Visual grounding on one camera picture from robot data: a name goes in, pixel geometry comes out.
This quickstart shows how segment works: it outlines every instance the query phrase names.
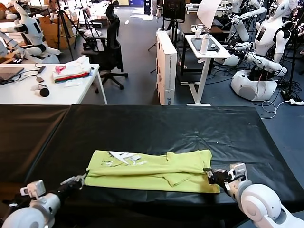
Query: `white humanoid robot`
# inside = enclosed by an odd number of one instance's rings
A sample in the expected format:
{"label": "white humanoid robot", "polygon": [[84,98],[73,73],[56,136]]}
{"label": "white humanoid robot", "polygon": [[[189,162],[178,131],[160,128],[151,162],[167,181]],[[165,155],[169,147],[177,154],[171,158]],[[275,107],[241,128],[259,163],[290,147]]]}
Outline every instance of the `white humanoid robot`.
{"label": "white humanoid robot", "polygon": [[[289,5],[289,0],[277,0],[277,4],[270,19],[264,20],[262,24],[257,23],[258,30],[255,42],[237,43],[234,47],[236,51],[245,50],[244,59],[249,63],[254,63],[259,71],[258,79],[253,78],[253,73],[258,71],[242,70],[237,71],[231,81],[231,87],[237,95],[250,101],[269,100],[275,92],[277,83],[268,80],[273,76],[283,76],[287,69],[279,64],[284,53],[285,46],[290,39],[290,31],[283,29],[282,17]],[[276,44],[274,59],[266,58],[268,50]]]}
{"label": "white humanoid robot", "polygon": [[[242,20],[251,18],[256,15],[260,15],[266,11],[265,7],[262,7],[260,2],[258,0],[249,0],[248,2],[245,2],[246,0],[233,0],[232,3],[232,15],[230,16],[230,19],[232,21],[233,26],[231,29],[235,28],[237,31],[239,37],[243,42],[246,42],[249,40],[249,34],[243,24]],[[254,7],[256,8],[253,11],[246,12],[244,14],[241,14],[241,6],[242,4],[245,4],[249,7]]]}
{"label": "white humanoid robot", "polygon": [[218,184],[238,204],[240,210],[259,228],[303,228],[304,221],[294,217],[268,186],[252,184],[246,165],[230,165],[230,170],[204,168],[209,184]]}
{"label": "white humanoid robot", "polygon": [[[262,184],[252,184],[247,179],[243,163],[230,165],[230,171],[204,168],[209,184],[218,184],[233,198],[241,211],[259,228],[303,228],[304,221],[294,217],[282,204],[278,195]],[[4,221],[2,228],[52,228],[55,214],[72,191],[81,189],[87,174],[72,177],[48,194],[43,181],[32,182],[21,188],[21,195],[33,199],[29,207],[14,208]]]}
{"label": "white humanoid robot", "polygon": [[[230,15],[229,19],[232,22],[228,40],[234,36],[235,33],[239,35],[239,38],[246,42],[250,36],[247,29],[243,24],[243,20],[260,15],[266,11],[265,7],[262,7],[259,0],[232,0],[231,8],[225,12],[225,15]],[[242,14],[243,8],[254,7],[255,10]],[[232,54],[230,58],[223,60],[216,60],[216,62],[226,66],[236,66],[240,62],[241,58]]]}
{"label": "white humanoid robot", "polygon": [[[26,58],[35,63],[59,63],[55,55],[59,55],[60,51],[50,48],[43,43],[43,34],[39,26],[39,20],[31,18],[22,8],[23,3],[16,1],[14,7],[20,14],[21,19],[15,20],[15,26],[9,28],[1,28],[0,36],[5,42],[14,49],[15,54],[19,54],[21,58]],[[5,33],[18,32],[26,36],[32,45],[20,47],[14,40],[5,35]]]}

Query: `white table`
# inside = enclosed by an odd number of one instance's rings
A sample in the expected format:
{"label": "white table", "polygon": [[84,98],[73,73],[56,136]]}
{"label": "white table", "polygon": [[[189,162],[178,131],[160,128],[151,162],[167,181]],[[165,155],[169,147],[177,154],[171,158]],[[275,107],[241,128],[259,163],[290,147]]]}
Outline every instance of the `white table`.
{"label": "white table", "polygon": [[[46,68],[38,76],[44,79],[41,84],[49,89],[49,96],[42,97],[39,91],[32,91],[32,88],[38,85],[35,76],[28,77],[20,82],[13,82],[0,85],[0,104],[23,104],[23,105],[73,105],[80,104],[85,97],[93,81],[98,87],[99,94],[103,96],[104,103],[107,105],[105,91],[99,75],[99,65],[91,64],[92,69],[89,76],[82,78],[82,83],[78,86],[66,87],[66,83],[55,83],[52,71],[57,65],[64,64],[43,64]],[[23,67],[24,70],[32,70],[34,64],[0,64],[0,67]],[[32,75],[35,71],[27,72],[26,75]]]}
{"label": "white table", "polygon": [[187,104],[187,105],[210,106],[210,104],[202,104],[200,102],[201,97],[202,97],[203,92],[204,92],[204,87],[205,87],[205,83],[206,83],[206,79],[207,79],[207,75],[208,75],[210,61],[211,61],[212,58],[214,58],[214,59],[216,59],[216,58],[229,58],[231,55],[213,36],[211,36],[210,39],[212,39],[213,42],[218,46],[219,52],[207,51],[206,54],[201,54],[194,47],[194,45],[192,43],[192,40],[191,40],[193,38],[195,38],[195,35],[186,35],[186,40],[189,43],[195,57],[199,59],[198,62],[199,63],[205,62],[205,63],[204,63],[203,71],[201,72],[200,81],[198,83],[199,84],[198,91],[196,92],[195,87],[194,87],[194,85],[197,85],[197,83],[187,83],[186,84],[186,85],[189,86],[190,91],[191,91],[192,96],[193,96],[193,100],[194,100],[194,104]]}

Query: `black office chair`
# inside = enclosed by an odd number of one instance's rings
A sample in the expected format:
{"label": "black office chair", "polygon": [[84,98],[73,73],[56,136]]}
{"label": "black office chair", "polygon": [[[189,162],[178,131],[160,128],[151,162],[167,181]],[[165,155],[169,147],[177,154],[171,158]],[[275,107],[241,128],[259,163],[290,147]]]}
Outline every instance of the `black office chair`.
{"label": "black office chair", "polygon": [[[103,84],[108,79],[111,79],[119,85],[120,89],[124,89],[123,85],[119,83],[114,77],[125,76],[127,78],[129,76],[128,73],[119,74],[111,72],[111,70],[113,70],[115,67],[120,69],[121,72],[124,71],[121,46],[116,39],[116,34],[119,27],[119,18],[116,14],[113,13],[113,8],[117,5],[118,1],[115,1],[107,8],[107,17],[110,21],[110,26],[107,30],[107,37],[87,38],[86,43],[83,44],[84,51],[82,54],[87,55],[90,58],[90,63],[99,64],[99,71],[108,71],[106,74],[100,75],[101,78],[104,78]],[[100,40],[102,42],[104,47],[103,51],[98,50],[97,40]]]}

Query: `power strip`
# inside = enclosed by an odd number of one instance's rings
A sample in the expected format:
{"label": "power strip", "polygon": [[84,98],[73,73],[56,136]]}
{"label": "power strip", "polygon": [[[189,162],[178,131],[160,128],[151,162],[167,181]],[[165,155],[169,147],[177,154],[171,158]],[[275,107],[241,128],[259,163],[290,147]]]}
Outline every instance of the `power strip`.
{"label": "power strip", "polygon": [[291,105],[303,105],[304,106],[304,102],[301,101],[301,102],[298,102],[298,101],[295,101],[294,99],[290,99],[290,104]]}

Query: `white cable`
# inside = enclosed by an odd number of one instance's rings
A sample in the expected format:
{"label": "white cable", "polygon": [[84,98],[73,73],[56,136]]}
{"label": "white cable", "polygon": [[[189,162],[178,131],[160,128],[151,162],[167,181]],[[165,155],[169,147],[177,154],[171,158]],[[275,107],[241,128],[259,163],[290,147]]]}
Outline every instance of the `white cable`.
{"label": "white cable", "polygon": [[[264,102],[269,102],[270,104],[272,104],[272,105],[274,106],[275,109],[274,109],[273,111],[268,111],[268,110],[266,110],[266,109],[264,108],[264,106],[263,106]],[[272,119],[272,118],[274,118],[274,117],[276,116],[276,111],[277,111],[277,109],[280,107],[280,105],[283,104],[283,103],[287,103],[287,102],[289,103],[290,101],[283,101],[283,102],[279,103],[279,105],[276,107],[275,104],[272,103],[271,101],[263,101],[263,102],[262,102],[262,108],[264,109],[264,111],[266,111],[266,112],[268,112],[268,113],[275,113],[275,114],[274,114],[273,116],[271,116],[271,117],[261,118],[261,120],[264,120],[264,119]]]}

